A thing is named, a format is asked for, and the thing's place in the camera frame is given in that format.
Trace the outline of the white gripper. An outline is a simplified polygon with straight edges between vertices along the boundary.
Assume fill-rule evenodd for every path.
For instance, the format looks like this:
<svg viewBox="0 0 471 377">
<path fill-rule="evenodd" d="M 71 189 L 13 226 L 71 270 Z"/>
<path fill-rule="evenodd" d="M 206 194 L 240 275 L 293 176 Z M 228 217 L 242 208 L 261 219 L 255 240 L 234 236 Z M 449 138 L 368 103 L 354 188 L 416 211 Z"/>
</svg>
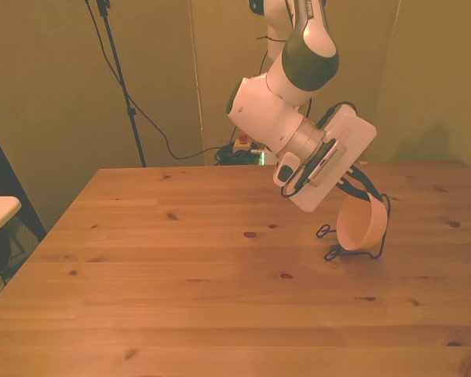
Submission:
<svg viewBox="0 0 471 377">
<path fill-rule="evenodd" d="M 353 166 L 377 135 L 376 128 L 357 116 L 350 106 L 338 106 L 317 124 L 301 127 L 314 149 L 306 151 L 306 159 L 288 181 L 290 200 L 305 212 L 313 212 L 329 192 L 338 187 L 347 195 L 370 202 L 381 193 L 358 167 Z M 345 175 L 366 189 L 355 187 L 343 179 Z"/>
</svg>

